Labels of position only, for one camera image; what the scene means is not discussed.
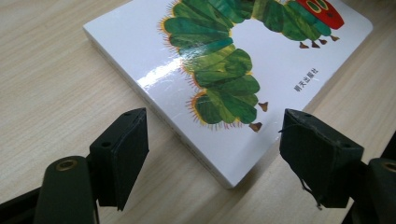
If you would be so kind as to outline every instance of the caterpillar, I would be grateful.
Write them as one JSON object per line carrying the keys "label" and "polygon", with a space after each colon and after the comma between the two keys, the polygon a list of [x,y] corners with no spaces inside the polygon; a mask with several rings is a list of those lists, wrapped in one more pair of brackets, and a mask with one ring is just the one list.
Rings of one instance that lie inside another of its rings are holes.
{"label": "caterpillar", "polygon": [[178,0],[170,9],[172,16],[161,21],[161,30],[199,90],[190,102],[195,118],[224,127],[249,124],[255,132],[262,126],[253,123],[255,106],[266,111],[268,103],[259,103],[260,84],[251,74],[250,56],[235,47],[231,29],[255,19],[307,49],[302,41],[310,39],[312,47],[318,48],[316,40],[344,23],[325,0]]}

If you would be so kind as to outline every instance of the caterpillar body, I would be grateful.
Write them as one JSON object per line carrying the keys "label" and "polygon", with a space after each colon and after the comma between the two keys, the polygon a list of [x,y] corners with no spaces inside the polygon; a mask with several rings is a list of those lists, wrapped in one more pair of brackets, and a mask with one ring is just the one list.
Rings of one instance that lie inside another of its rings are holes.
{"label": "caterpillar body", "polygon": [[168,43],[181,57],[183,70],[191,75],[199,92],[191,99],[191,109],[203,124],[249,124],[258,131],[256,105],[258,81],[251,75],[250,56],[237,49],[231,29],[244,20],[261,21],[269,30],[290,40],[310,39],[312,47],[321,36],[331,35],[343,21],[325,0],[297,0],[284,4],[275,0],[178,0],[172,16],[161,25]]}

